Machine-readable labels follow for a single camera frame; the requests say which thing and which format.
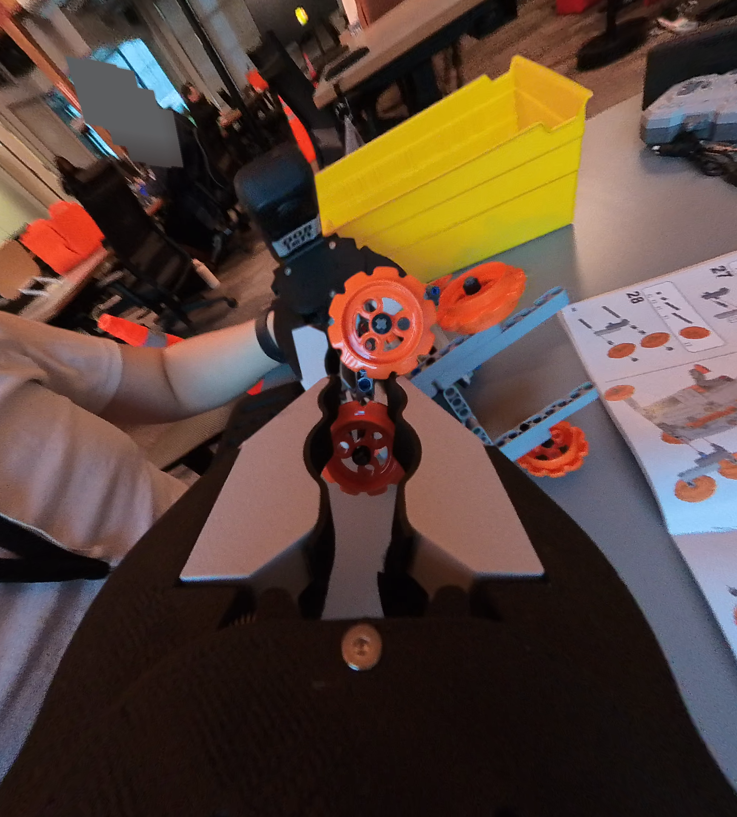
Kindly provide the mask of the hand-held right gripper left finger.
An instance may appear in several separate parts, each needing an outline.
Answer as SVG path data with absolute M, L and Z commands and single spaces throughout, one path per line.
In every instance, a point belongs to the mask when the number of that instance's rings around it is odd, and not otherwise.
M 180 571 L 187 586 L 231 586 L 260 597 L 280 589 L 304 618 L 320 618 L 335 551 L 329 490 L 334 377 L 302 391 L 238 447 Z

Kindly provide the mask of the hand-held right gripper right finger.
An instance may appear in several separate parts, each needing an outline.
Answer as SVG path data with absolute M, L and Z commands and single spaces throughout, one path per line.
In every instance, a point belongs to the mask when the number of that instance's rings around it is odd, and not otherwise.
M 386 383 L 386 399 L 402 477 L 377 574 L 384 616 L 423 615 L 449 587 L 472 595 L 486 583 L 543 578 L 491 457 L 497 450 L 404 378 Z

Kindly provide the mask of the grey bracket with orange wheels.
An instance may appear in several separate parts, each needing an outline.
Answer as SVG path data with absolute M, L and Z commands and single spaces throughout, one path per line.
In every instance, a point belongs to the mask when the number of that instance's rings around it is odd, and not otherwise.
M 343 494 L 378 496 L 404 470 L 394 453 L 394 422 L 374 385 L 412 373 L 435 340 L 437 307 L 425 285 L 393 266 L 359 272 L 329 308 L 330 345 L 355 374 L 358 396 L 343 402 L 331 426 L 333 455 L 323 478 Z

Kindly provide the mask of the grey orange brick robot model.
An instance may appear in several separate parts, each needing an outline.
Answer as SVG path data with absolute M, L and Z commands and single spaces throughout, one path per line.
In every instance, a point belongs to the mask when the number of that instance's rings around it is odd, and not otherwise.
M 555 287 L 517 311 L 525 288 L 525 272 L 501 261 L 486 262 L 426 288 L 426 295 L 435 298 L 440 326 L 451 326 L 457 336 L 425 357 L 408 378 L 431 397 L 441 398 L 481 442 L 501 450 L 527 473 L 558 478 L 577 471 L 589 453 L 583 430 L 568 418 L 596 399 L 592 383 L 576 387 L 496 440 L 489 438 L 461 393 L 461 385 L 483 363 L 568 305 L 568 292 Z

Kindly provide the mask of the person's left forearm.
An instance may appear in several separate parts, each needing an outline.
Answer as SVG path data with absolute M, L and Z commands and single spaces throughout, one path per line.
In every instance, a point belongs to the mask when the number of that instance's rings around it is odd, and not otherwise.
M 118 388 L 99 415 L 119 425 L 162 424 L 219 409 L 289 364 L 291 332 L 292 319 L 272 307 L 171 346 L 121 346 Z

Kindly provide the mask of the yellow plastic bin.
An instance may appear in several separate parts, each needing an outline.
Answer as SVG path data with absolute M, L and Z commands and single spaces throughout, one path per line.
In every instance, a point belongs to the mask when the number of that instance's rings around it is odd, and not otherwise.
M 320 171 L 323 235 L 430 282 L 571 225 L 591 97 L 514 56 Z

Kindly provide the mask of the black office chair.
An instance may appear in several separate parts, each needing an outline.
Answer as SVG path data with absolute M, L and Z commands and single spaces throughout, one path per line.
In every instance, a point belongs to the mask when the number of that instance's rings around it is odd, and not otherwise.
M 123 275 L 108 288 L 123 305 L 146 308 L 165 329 L 183 324 L 189 334 L 189 313 L 216 304 L 238 306 L 224 293 L 208 295 L 210 286 L 197 261 L 146 213 L 114 163 L 102 159 L 83 169 L 61 156 L 55 163 L 63 188 L 104 235 L 114 259 L 111 272 Z

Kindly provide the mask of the orange cloth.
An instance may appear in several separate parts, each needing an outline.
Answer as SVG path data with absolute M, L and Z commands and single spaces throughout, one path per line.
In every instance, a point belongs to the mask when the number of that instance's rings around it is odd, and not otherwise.
M 66 275 L 102 250 L 104 239 L 81 204 L 60 201 L 48 209 L 48 218 L 28 224 L 18 241 L 53 272 Z

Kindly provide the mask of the open white instruction booklet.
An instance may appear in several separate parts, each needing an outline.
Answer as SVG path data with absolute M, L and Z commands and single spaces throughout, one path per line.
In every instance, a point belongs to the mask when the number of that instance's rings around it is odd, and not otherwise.
M 737 251 L 560 315 L 737 662 Z

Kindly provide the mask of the background grey table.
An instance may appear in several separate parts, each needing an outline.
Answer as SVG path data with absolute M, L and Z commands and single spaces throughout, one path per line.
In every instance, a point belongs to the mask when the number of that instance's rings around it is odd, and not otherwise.
M 405 1 L 345 41 L 315 88 L 317 109 L 380 94 L 396 83 L 412 115 L 442 97 L 433 58 L 462 37 L 486 37 L 517 18 L 516 1 Z

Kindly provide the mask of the black case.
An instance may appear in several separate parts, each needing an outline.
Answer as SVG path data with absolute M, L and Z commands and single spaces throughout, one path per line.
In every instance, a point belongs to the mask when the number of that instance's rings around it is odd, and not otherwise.
M 654 46 L 647 54 L 641 109 L 686 80 L 737 70 L 737 31 L 696 32 Z

